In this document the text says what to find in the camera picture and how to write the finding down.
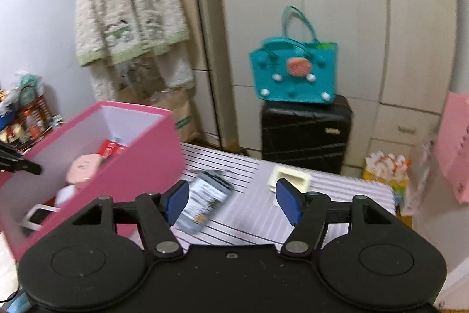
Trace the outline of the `beige wooden wardrobe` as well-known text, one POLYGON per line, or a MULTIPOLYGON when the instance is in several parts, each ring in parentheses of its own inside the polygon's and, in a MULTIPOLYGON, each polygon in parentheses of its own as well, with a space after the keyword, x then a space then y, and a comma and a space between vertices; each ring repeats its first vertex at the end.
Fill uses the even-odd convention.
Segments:
POLYGON ((381 151, 408 155, 439 125, 456 45, 456 0, 217 0, 225 25, 237 140, 261 150, 261 101, 249 55, 281 32, 285 7, 338 46, 336 91, 354 120, 345 165, 381 151))

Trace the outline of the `teal felt tote bag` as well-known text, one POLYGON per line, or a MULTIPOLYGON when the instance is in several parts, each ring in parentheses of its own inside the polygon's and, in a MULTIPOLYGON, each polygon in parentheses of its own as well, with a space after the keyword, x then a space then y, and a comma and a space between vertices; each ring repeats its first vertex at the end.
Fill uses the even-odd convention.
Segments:
POLYGON ((250 53, 250 66, 258 98, 273 102, 329 104, 335 100, 338 45, 317 39, 312 24, 297 7, 284 8, 282 35, 264 39, 250 53), (298 17, 312 40, 288 36, 292 17, 298 17))

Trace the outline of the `pink paper shopping bag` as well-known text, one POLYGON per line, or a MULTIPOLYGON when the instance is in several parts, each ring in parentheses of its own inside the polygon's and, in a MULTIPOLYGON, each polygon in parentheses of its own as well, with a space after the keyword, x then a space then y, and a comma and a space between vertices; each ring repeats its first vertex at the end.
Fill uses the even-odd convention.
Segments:
POLYGON ((435 156, 459 203, 468 203, 468 95, 450 92, 438 132, 435 156))

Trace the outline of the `black hard suitcase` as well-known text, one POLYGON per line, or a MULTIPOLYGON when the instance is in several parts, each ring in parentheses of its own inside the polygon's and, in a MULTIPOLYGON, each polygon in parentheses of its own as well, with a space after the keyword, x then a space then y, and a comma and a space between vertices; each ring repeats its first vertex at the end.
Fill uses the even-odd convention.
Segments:
POLYGON ((262 159, 339 174, 353 111, 344 96, 334 102, 265 102, 261 109, 262 159))

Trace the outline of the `brown paper grocery bag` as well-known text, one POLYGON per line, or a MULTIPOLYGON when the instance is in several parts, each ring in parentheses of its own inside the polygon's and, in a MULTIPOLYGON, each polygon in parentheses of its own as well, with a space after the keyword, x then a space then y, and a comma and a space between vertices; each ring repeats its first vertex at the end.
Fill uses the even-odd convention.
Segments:
POLYGON ((180 141, 190 142, 198 137, 190 99, 185 89, 155 92, 147 99, 150 106, 170 110, 180 141))

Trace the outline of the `white pocket wifi router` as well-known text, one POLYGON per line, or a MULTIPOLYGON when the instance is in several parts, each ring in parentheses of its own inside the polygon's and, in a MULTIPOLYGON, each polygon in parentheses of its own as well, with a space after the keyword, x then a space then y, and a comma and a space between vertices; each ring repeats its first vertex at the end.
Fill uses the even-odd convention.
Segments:
POLYGON ((21 220, 20 226, 23 233, 29 236, 33 232, 40 231, 46 218, 58 211, 58 207, 51 207, 44 204, 33 206, 21 220))

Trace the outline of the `colourful gift bag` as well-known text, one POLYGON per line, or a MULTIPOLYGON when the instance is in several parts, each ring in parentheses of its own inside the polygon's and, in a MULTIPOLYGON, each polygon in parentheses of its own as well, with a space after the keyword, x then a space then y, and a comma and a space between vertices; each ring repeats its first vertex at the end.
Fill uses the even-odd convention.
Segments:
POLYGON ((408 169, 411 161, 403 155, 395 156, 381 151, 371 153, 365 158, 363 179, 379 182, 393 189, 396 205, 404 202, 404 196, 409 185, 408 169))

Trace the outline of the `cream knitted cardigan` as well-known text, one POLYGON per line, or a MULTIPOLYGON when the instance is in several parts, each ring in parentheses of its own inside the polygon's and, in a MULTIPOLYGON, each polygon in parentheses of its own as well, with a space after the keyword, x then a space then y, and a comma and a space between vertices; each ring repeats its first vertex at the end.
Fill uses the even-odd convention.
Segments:
POLYGON ((181 0, 76 0, 76 58, 98 100, 192 88, 189 39, 181 0))

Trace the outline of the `cream plastic clip holder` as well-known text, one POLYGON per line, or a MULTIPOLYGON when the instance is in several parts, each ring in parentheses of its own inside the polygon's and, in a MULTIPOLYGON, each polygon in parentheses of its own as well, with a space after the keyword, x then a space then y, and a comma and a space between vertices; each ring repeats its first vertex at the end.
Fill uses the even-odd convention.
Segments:
POLYGON ((280 179, 288 180, 296 189, 305 193, 308 191, 311 176, 307 172, 275 165, 268 182, 271 192, 276 192, 277 181, 280 179))

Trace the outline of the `pink round compact case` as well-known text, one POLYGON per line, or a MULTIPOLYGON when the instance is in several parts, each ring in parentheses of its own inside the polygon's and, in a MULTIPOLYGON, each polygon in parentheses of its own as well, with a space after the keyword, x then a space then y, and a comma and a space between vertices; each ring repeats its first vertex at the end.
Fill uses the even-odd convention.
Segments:
POLYGON ((68 169, 66 181, 75 185, 87 183, 97 173, 102 162, 103 158, 98 153, 76 158, 68 169))

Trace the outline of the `striped white tablecloth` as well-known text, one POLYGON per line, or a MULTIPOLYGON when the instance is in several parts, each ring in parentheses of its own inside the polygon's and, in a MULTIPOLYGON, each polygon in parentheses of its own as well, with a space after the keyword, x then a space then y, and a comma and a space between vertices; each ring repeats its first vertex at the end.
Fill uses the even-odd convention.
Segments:
MULTIPOLYGON (((281 247, 293 227, 269 189, 274 163, 190 144, 183 144, 182 151, 186 164, 183 179, 191 181, 198 171, 215 169, 234 185, 234 194, 202 231, 187 234, 172 227, 184 250, 190 245, 281 247)), ((396 214, 393 191, 385 184, 325 172, 308 174, 308 189, 312 192, 326 194, 339 202, 350 202, 355 195, 363 194, 396 214)))

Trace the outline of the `pink cardboard storage box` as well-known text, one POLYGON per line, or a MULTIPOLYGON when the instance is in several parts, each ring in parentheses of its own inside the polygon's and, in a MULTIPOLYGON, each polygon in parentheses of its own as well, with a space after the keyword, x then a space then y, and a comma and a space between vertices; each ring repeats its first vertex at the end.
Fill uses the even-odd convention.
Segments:
POLYGON ((42 173, 1 174, 1 232, 15 260, 43 236, 100 196, 128 202, 143 193, 163 193, 185 169, 172 112, 124 102, 97 102, 66 122, 26 154, 42 173), (62 188, 77 190, 40 230, 21 226, 37 204, 62 188))

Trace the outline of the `white charger cube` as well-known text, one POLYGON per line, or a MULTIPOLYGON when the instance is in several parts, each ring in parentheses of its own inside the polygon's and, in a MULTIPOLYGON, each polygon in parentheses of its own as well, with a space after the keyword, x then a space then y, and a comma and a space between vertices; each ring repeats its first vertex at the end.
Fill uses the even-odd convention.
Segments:
POLYGON ((69 184, 66 187, 59 189, 55 196, 54 207, 61 208, 62 205, 73 199, 78 192, 78 188, 74 184, 69 184))

